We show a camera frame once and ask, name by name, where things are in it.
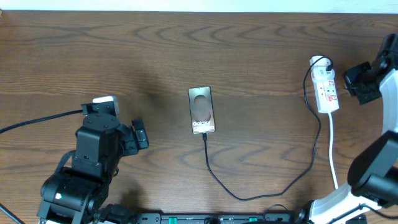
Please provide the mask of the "white power strip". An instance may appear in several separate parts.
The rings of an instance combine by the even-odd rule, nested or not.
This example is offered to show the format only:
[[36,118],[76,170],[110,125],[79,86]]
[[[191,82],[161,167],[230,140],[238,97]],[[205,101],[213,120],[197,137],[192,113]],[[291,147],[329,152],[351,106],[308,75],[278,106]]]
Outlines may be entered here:
[[[313,56],[310,59],[310,66],[311,69],[313,67],[326,67],[327,71],[333,69],[332,61],[321,55]],[[323,83],[313,82],[313,87],[319,113],[330,114],[339,109],[335,78]]]

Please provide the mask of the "Galaxy smartphone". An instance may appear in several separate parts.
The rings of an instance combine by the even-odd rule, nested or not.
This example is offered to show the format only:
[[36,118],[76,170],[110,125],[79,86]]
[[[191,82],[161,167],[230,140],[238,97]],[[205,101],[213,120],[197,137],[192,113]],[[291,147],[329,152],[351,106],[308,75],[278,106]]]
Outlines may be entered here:
[[188,97],[192,133],[214,133],[216,124],[210,86],[189,88]]

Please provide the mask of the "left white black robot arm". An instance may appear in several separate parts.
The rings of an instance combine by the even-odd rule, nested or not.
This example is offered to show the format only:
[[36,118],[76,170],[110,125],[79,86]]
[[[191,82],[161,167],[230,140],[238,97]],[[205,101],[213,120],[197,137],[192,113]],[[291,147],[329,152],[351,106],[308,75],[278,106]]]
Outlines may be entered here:
[[144,122],[126,126],[113,102],[83,104],[83,124],[76,131],[76,148],[63,155],[43,184],[37,215],[41,223],[90,223],[108,197],[109,185],[122,157],[149,147]]

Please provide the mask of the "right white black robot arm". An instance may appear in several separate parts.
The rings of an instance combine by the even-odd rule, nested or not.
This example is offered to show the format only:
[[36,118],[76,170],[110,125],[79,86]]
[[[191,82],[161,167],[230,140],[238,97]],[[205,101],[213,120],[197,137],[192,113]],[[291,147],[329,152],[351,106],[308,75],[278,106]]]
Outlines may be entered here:
[[310,201],[293,223],[358,223],[362,214],[397,205],[397,34],[385,36],[373,63],[345,71],[345,88],[360,104],[382,98],[382,135],[352,162],[346,183]]

